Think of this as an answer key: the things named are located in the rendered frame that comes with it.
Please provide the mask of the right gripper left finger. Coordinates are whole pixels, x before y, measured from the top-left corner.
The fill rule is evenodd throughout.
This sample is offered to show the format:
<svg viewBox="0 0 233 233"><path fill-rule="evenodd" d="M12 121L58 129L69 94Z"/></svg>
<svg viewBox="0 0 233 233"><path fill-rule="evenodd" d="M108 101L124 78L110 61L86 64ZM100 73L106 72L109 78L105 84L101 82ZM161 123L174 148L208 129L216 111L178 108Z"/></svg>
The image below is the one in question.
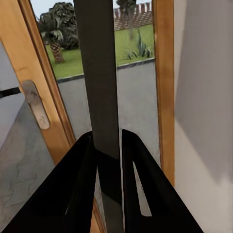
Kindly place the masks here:
<svg viewBox="0 0 233 233"><path fill-rule="evenodd" d="M83 134L2 233L90 233L97 161Z"/></svg>

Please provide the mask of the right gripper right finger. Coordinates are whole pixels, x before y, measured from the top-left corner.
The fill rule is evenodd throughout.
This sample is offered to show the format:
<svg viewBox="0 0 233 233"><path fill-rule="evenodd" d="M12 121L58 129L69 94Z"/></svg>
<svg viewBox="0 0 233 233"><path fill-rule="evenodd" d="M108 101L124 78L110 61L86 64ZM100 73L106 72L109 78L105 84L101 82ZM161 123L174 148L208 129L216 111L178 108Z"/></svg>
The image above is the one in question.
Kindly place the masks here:
<svg viewBox="0 0 233 233"><path fill-rule="evenodd" d="M152 216L140 211L135 163ZM125 233L204 233L141 138L122 130Z"/></svg>

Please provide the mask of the poster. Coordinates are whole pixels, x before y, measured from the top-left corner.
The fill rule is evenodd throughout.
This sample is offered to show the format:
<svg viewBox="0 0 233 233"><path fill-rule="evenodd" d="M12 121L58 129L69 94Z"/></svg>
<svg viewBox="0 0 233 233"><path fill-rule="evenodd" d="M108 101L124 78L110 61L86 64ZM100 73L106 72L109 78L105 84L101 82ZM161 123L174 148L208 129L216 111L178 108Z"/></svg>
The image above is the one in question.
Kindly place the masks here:
<svg viewBox="0 0 233 233"><path fill-rule="evenodd" d="M124 233L113 0L73 0L107 233Z"/></svg>

